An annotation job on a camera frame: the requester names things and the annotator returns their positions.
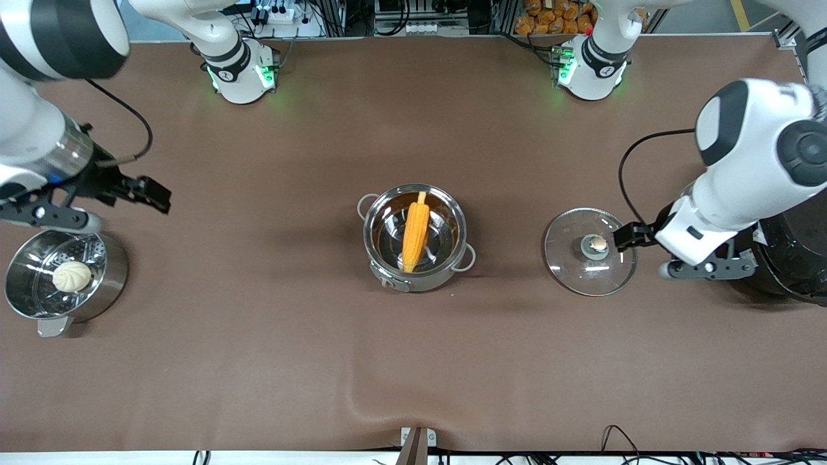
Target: brown leather mat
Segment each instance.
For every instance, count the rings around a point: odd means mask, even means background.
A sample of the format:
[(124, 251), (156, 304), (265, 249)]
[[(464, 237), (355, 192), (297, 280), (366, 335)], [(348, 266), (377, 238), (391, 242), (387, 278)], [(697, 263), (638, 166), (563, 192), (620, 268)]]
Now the brown leather mat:
[[(823, 446), (824, 309), (660, 280), (656, 248), (605, 298), (543, 267), (557, 214), (632, 219), (616, 180), (632, 142), (691, 127), (734, 79), (801, 80), (769, 36), (644, 37), (633, 59), (589, 103), (502, 39), (299, 43), (278, 93), (233, 106), (186, 45), (134, 46), (106, 85), (156, 140), (125, 171), (172, 189), (172, 212), (83, 204), (131, 275), (73, 337), (0, 312), (0, 449), (379, 448), (423, 424), (444, 448), (594, 450), (612, 423), (641, 449)], [(142, 146), (87, 84), (44, 95), (115, 155)], [(702, 165), (680, 136), (627, 168), (652, 218)], [(380, 288), (354, 208), (407, 182), (458, 199), (479, 255), (425, 295)], [(0, 225), (0, 263), (34, 232)]]

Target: brown tabletop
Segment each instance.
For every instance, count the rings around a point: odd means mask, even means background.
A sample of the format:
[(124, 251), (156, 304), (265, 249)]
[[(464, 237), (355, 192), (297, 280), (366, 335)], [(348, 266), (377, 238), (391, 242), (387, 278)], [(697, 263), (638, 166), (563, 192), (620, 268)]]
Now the brown tabletop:
[[(769, 36), (645, 37), (633, 59), (588, 103), (502, 39), (299, 43), (278, 93), (233, 106), (186, 45), (135, 46), (107, 86), (156, 139), (124, 170), (172, 189), (171, 215), (83, 204), (131, 275), (69, 337), (0, 312), (0, 449), (379, 448), (423, 424), (444, 448), (594, 450), (612, 423), (642, 449), (824, 446), (824, 309), (666, 282), (656, 247), (610, 297), (544, 268), (557, 214), (632, 219), (616, 172), (633, 141), (691, 127), (737, 78), (801, 80)], [(116, 156), (143, 144), (87, 84), (44, 95)], [(702, 165), (679, 136), (627, 168), (652, 218)], [(458, 199), (479, 254), (424, 295), (380, 288), (354, 209), (408, 182)], [(35, 232), (0, 225), (0, 263)]]

